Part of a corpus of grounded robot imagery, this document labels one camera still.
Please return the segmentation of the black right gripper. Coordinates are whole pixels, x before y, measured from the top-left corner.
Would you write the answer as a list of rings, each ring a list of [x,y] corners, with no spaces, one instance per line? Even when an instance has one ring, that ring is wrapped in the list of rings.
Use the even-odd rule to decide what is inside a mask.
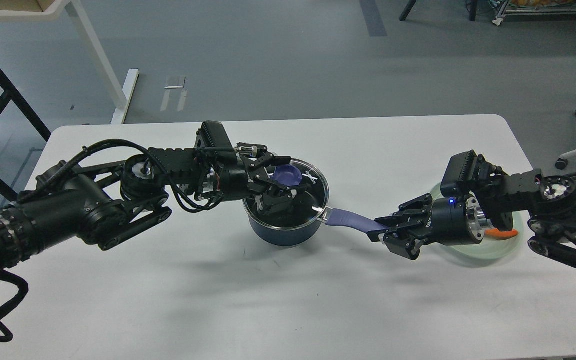
[[[412,261],[418,259],[424,245],[478,245],[487,229],[487,217],[473,196],[434,201],[426,193],[374,221],[387,228],[368,231],[370,241],[381,242],[391,253]],[[418,226],[425,226],[426,230],[409,228]]]

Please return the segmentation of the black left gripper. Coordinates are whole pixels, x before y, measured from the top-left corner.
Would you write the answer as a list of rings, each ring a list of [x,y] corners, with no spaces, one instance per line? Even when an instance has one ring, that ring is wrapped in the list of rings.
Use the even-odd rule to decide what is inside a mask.
[[[219,155],[218,191],[222,201],[231,202],[258,196],[254,212],[260,218],[311,219],[319,214],[317,198],[313,195],[313,182],[304,179],[290,189],[271,187],[263,182],[268,178],[268,167],[288,166],[290,156],[263,153],[259,157]]]

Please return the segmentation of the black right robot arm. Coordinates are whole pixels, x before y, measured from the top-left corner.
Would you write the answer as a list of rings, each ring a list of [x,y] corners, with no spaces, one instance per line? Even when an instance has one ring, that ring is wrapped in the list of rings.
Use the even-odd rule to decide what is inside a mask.
[[[390,216],[376,218],[368,231],[391,253],[418,259],[422,246],[480,244],[485,228],[510,231],[513,214],[526,211],[538,255],[576,269],[576,173],[546,177],[540,169],[507,174],[470,150],[450,158],[439,190],[405,202]]]

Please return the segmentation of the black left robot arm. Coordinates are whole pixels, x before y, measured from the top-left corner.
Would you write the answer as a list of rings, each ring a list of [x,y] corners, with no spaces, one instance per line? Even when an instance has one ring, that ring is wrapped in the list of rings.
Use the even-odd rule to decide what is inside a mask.
[[[174,198],[190,214],[243,201],[251,221],[288,231],[279,243],[291,246],[318,229],[329,199],[324,178],[303,161],[265,145],[233,145],[219,121],[204,121],[186,149],[99,141],[36,183],[0,208],[0,343],[12,341],[3,319],[29,292],[10,269],[68,239],[110,250],[166,221],[166,202]]]

